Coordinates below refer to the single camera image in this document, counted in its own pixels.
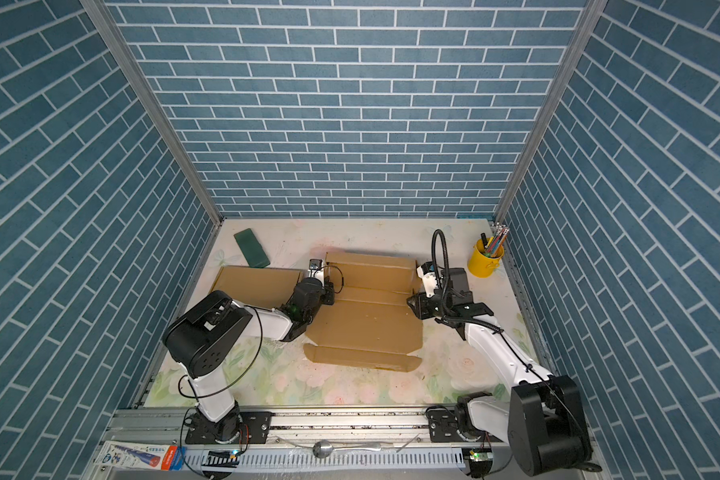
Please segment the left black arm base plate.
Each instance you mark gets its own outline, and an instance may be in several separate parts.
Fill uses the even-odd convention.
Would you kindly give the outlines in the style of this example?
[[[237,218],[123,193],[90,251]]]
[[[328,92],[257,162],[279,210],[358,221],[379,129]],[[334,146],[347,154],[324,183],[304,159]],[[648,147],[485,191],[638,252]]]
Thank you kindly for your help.
[[[268,411],[233,411],[219,422],[211,422],[202,413],[193,413],[184,423],[183,440],[190,445],[264,444],[272,417]]]

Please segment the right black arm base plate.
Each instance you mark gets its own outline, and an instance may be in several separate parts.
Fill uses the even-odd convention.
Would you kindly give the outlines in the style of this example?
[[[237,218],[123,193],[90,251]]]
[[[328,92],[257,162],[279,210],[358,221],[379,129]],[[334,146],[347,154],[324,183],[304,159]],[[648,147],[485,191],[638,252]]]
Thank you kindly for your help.
[[[509,411],[502,406],[478,403],[454,410],[431,406],[424,412],[432,443],[506,442]]]

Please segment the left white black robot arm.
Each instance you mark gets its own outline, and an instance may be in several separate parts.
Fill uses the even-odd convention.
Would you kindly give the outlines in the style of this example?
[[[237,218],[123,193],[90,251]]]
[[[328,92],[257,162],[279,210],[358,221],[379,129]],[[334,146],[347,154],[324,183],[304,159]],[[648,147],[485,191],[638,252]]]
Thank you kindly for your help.
[[[182,381],[188,387],[179,394],[196,402],[195,419],[209,430],[212,441],[231,443],[243,432],[240,407],[231,391],[241,378],[229,381],[223,372],[237,341],[255,336],[291,342],[305,333],[322,306],[334,301],[334,285],[321,275],[299,281],[289,299],[273,309],[215,290],[168,327],[163,344],[183,367]]]

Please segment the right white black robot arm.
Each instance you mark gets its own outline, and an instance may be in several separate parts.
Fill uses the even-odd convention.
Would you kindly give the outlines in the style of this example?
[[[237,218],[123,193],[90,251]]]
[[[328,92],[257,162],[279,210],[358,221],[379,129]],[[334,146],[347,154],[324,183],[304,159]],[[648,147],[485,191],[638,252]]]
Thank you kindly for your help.
[[[466,271],[433,262],[416,269],[424,290],[407,299],[414,315],[453,328],[482,354],[509,391],[501,401],[487,393],[463,395],[454,416],[468,440],[493,435],[507,443],[520,469],[536,476],[558,469],[598,471],[577,384],[555,376],[504,333],[494,312],[473,301]]]

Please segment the cardboard box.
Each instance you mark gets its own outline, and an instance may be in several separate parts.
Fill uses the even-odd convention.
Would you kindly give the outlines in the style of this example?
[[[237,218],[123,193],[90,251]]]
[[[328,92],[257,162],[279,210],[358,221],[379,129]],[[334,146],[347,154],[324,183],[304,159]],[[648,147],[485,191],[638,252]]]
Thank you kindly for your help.
[[[407,300],[419,292],[414,259],[349,252],[326,254],[337,283],[332,305],[307,328],[305,356],[314,363],[412,372],[422,363],[423,322]]]
[[[225,266],[211,290],[222,291],[238,303],[276,309],[289,300],[302,278],[301,270]]]

